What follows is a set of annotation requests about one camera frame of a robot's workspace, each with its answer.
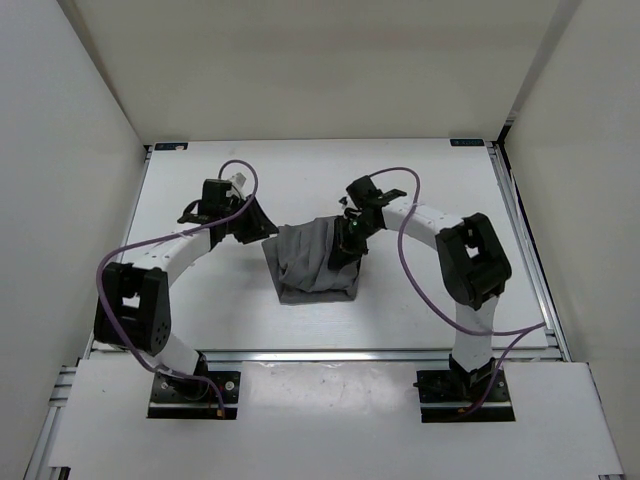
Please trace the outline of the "grey pleated skirt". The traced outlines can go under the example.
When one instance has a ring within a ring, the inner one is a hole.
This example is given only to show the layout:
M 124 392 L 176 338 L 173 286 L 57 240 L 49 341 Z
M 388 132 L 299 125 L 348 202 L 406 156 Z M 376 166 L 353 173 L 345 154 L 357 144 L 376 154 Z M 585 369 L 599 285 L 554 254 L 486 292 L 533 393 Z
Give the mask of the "grey pleated skirt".
M 360 263 L 336 271 L 328 267 L 334 239 L 333 217 L 283 225 L 262 242 L 278 300 L 283 305 L 347 302 L 356 299 Z

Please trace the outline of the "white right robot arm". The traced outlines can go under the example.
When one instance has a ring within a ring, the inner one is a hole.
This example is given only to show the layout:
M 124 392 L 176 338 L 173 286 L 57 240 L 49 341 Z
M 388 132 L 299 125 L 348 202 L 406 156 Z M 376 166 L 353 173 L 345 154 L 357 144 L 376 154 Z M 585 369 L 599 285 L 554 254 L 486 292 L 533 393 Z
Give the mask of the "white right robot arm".
M 494 315 L 511 265 L 486 215 L 460 218 L 405 200 L 404 195 L 393 189 L 344 200 L 344 213 L 334 222 L 328 267 L 336 270 L 359 260 L 368 252 L 367 240 L 380 230 L 396 232 L 398 241 L 409 236 L 434 249 L 443 285 L 455 303 L 449 387 L 458 398 L 470 400 L 495 371 Z

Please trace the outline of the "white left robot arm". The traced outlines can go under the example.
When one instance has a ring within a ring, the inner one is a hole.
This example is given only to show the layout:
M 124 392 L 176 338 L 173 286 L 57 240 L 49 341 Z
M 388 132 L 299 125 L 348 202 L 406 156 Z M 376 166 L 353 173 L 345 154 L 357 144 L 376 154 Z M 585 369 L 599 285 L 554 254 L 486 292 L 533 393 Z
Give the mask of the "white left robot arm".
M 175 388 L 186 399 L 198 400 L 208 392 L 210 377 L 203 355 L 172 333 L 170 287 L 226 236 L 249 244 L 269 238 L 278 228 L 256 200 L 236 195 L 220 201 L 195 200 L 178 222 L 204 228 L 158 242 L 133 263 L 111 262 L 104 268 L 106 300 L 129 341 L 118 335 L 102 305 L 96 310 L 94 338 L 138 352 L 147 365 L 174 377 Z

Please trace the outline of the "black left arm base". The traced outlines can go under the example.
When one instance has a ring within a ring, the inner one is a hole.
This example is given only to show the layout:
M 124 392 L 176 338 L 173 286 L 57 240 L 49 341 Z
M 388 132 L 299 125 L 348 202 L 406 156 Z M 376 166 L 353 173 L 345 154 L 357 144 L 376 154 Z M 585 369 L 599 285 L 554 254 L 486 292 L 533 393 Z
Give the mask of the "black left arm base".
M 238 370 L 210 370 L 200 355 L 196 375 L 205 376 L 218 388 L 217 393 L 207 382 L 197 382 L 156 373 L 151 386 L 147 417 L 171 420 L 235 420 L 241 387 Z

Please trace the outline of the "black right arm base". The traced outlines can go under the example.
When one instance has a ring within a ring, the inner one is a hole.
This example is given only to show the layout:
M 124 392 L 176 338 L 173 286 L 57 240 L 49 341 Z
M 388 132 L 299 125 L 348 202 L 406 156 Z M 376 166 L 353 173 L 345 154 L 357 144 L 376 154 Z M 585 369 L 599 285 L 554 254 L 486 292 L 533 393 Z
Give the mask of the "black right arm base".
M 446 369 L 416 372 L 421 422 L 514 422 L 510 390 L 503 370 L 504 359 L 492 357 L 484 366 L 465 371 L 452 356 Z

